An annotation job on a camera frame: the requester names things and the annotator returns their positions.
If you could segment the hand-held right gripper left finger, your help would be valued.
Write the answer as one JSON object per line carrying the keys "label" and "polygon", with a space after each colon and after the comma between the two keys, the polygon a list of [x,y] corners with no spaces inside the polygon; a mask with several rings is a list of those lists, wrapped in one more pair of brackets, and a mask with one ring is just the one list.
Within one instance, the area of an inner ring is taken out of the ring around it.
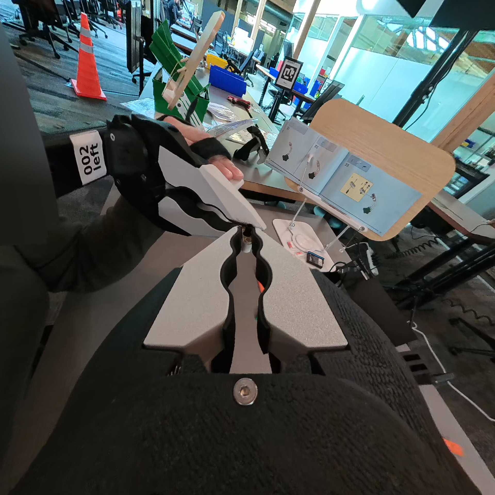
{"label": "hand-held right gripper left finger", "polygon": [[180,269],[144,339],[146,349],[196,355],[213,373],[229,373],[235,346],[234,298],[237,227]]}

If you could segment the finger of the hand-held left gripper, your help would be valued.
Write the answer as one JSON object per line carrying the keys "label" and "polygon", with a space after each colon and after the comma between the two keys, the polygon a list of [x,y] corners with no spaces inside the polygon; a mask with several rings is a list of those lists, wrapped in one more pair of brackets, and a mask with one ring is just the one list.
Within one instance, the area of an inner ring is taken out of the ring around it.
{"label": "finger of the hand-held left gripper", "polygon": [[158,203],[161,218],[191,236],[221,237],[234,224],[226,220],[215,207],[203,203],[196,204],[186,196],[177,198],[166,196]]}
{"label": "finger of the hand-held left gripper", "polygon": [[228,221],[262,231],[266,229],[255,208],[215,165],[195,167],[163,146],[159,147],[158,165],[173,192],[191,191],[202,203],[221,212]]}

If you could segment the brown wooden desk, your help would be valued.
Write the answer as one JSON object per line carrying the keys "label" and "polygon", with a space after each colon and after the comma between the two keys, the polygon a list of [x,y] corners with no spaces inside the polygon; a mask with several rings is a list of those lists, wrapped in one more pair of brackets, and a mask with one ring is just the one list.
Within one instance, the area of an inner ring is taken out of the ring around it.
{"label": "brown wooden desk", "polygon": [[494,242],[494,226],[489,220],[444,190],[437,193],[427,204],[443,220],[462,235],[478,244]]}

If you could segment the wood-edged grey table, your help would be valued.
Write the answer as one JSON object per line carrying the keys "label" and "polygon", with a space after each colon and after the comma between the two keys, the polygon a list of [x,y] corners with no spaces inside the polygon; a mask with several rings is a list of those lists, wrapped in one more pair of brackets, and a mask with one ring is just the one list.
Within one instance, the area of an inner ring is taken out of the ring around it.
{"label": "wood-edged grey table", "polygon": [[[161,65],[157,62],[152,70],[151,76],[148,78],[144,86],[144,90],[140,95],[141,98],[152,97],[152,78],[156,75],[156,73],[161,69]],[[201,85],[204,86],[208,83],[209,80],[209,71],[206,69],[198,69],[196,71],[196,77],[201,82]],[[233,105],[231,102],[227,100],[227,97],[231,95],[231,92],[221,90],[216,87],[209,88],[209,99],[210,102],[214,102],[216,104],[224,105],[229,108],[233,113],[237,115],[240,120],[250,118],[248,116],[247,111],[238,106]],[[278,134],[278,129],[274,126],[274,124],[269,120],[268,116],[263,112],[257,102],[252,98],[249,92],[244,95],[248,101],[251,102],[250,113],[254,119],[257,119],[258,126],[267,131]],[[230,153],[234,153],[237,149],[237,144],[232,141],[224,141],[223,143],[225,147],[229,150]],[[276,170],[272,170],[270,167],[265,164],[257,164],[258,155],[257,153],[252,153],[247,162],[235,160],[234,163],[244,174],[244,184],[241,189],[245,191],[252,191],[256,193],[260,193],[262,195],[269,195],[278,197],[279,201],[303,201],[304,196],[293,190],[286,182],[286,179],[283,175],[278,173]]]}

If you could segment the clear plastic bag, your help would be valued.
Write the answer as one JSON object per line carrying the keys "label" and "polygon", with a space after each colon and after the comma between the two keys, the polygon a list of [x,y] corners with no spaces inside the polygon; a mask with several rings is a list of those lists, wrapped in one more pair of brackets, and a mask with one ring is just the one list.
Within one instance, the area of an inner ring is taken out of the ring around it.
{"label": "clear plastic bag", "polygon": [[207,113],[212,117],[212,122],[210,124],[203,123],[203,127],[208,127],[207,133],[218,140],[228,139],[232,135],[256,125],[258,121],[258,118],[242,119],[230,108],[212,102],[207,107]]}

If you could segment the white power strip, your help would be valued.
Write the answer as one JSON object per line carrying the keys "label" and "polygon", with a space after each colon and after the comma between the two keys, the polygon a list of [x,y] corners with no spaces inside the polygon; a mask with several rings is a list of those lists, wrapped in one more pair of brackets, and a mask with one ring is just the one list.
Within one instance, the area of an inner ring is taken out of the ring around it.
{"label": "white power strip", "polygon": [[374,277],[379,275],[379,260],[375,251],[367,242],[359,242],[358,253],[367,271]]}

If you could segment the dark flat panel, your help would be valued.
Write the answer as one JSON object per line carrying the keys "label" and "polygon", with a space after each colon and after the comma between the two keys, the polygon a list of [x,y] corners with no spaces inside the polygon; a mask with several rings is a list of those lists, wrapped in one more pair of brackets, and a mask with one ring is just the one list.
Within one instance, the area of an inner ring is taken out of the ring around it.
{"label": "dark flat panel", "polygon": [[395,347],[417,339],[377,278],[365,280],[362,275],[343,282],[350,298],[380,327]]}

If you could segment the green paper bag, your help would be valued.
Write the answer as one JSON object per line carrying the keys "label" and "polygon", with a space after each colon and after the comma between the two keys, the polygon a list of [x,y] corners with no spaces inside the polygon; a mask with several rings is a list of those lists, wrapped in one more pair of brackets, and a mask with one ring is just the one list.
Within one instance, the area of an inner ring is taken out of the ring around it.
{"label": "green paper bag", "polygon": [[152,77],[155,112],[179,117],[200,127],[209,105],[209,84],[201,85],[189,58],[173,43],[166,20],[152,34],[150,49],[159,64]]}

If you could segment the orange traffic cone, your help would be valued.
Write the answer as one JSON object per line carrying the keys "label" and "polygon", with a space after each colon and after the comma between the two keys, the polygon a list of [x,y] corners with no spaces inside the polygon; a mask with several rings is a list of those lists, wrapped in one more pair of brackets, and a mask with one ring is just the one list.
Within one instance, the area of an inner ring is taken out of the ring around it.
{"label": "orange traffic cone", "polygon": [[80,15],[77,77],[71,79],[71,85],[79,97],[107,100],[100,85],[89,19],[84,12]]}

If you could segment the blue storage bin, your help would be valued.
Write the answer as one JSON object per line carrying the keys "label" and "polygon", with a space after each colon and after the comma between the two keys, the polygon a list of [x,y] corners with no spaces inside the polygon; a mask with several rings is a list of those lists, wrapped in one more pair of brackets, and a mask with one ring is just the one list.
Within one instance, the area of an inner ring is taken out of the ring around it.
{"label": "blue storage bin", "polygon": [[243,97],[246,93],[246,81],[242,76],[216,65],[210,67],[209,83],[232,96]]}

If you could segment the light blue instruction booklet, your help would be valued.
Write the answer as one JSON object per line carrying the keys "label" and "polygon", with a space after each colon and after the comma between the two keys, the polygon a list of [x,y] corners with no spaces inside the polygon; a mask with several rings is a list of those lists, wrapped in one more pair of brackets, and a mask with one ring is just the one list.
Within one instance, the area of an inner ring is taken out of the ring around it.
{"label": "light blue instruction booklet", "polygon": [[301,121],[285,121],[265,164],[384,235],[420,193]]}

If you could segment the grey battery charger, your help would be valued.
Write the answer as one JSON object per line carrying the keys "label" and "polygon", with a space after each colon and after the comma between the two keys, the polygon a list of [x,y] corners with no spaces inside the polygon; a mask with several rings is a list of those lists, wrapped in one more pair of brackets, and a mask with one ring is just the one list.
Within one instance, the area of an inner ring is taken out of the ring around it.
{"label": "grey battery charger", "polygon": [[413,378],[418,385],[432,385],[432,375],[428,370],[424,360],[418,353],[411,350],[400,351],[399,355],[404,360]]}

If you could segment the wooden book stand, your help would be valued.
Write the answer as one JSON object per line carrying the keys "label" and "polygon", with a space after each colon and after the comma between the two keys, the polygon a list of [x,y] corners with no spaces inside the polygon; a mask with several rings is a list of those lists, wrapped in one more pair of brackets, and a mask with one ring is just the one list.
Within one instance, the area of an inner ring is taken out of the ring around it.
{"label": "wooden book stand", "polygon": [[307,126],[420,193],[420,198],[381,236],[283,175],[306,201],[372,241],[396,236],[443,189],[455,171],[454,158],[447,152],[343,99],[323,104]]}
{"label": "wooden book stand", "polygon": [[224,18],[225,12],[223,10],[212,14],[190,56],[182,58],[179,62],[179,69],[172,71],[169,81],[162,92],[162,97],[167,102],[169,110],[175,108],[179,102],[192,76],[195,75],[198,65],[200,65],[211,42],[219,31]]}

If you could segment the black light stand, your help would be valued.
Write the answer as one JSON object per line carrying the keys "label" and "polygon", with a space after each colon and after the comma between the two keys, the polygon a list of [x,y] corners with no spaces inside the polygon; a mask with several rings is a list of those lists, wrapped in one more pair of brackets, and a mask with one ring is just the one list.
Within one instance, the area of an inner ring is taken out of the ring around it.
{"label": "black light stand", "polygon": [[[421,104],[429,105],[436,87],[449,74],[455,62],[478,34],[479,30],[459,29],[430,72],[418,85],[407,103],[393,120],[394,125],[404,130],[409,128],[406,126],[406,123]],[[431,144],[449,154],[453,154],[454,150],[461,145],[464,138],[467,138],[468,134],[474,131],[475,127],[492,110],[494,110],[494,75],[488,78],[488,81],[467,101],[436,138],[433,139]],[[397,285],[389,288],[391,291],[397,293],[403,292],[405,294],[403,300],[397,301],[397,308],[411,311],[410,325],[413,324],[413,316],[418,307],[436,300],[459,285],[480,275],[486,269],[494,267],[494,228],[492,226],[488,224],[481,225],[492,231],[488,235],[483,236],[482,234],[477,234],[475,229],[468,231],[464,227],[464,224],[455,223],[455,211],[451,212],[451,215],[448,215],[441,207],[435,205],[433,200],[428,203],[427,207],[466,238],[453,245],[449,250],[441,253],[411,275],[405,277]],[[448,261],[451,261],[458,254],[471,248],[474,244],[483,244],[485,247],[456,266],[447,269],[442,274],[430,280],[424,280],[426,275],[440,268]]]}

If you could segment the black light panel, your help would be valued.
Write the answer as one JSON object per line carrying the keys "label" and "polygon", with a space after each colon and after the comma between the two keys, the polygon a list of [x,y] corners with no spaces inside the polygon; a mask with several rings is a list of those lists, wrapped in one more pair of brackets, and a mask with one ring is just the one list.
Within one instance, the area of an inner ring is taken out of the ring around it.
{"label": "black light panel", "polygon": [[494,1],[440,1],[430,26],[494,30]]}

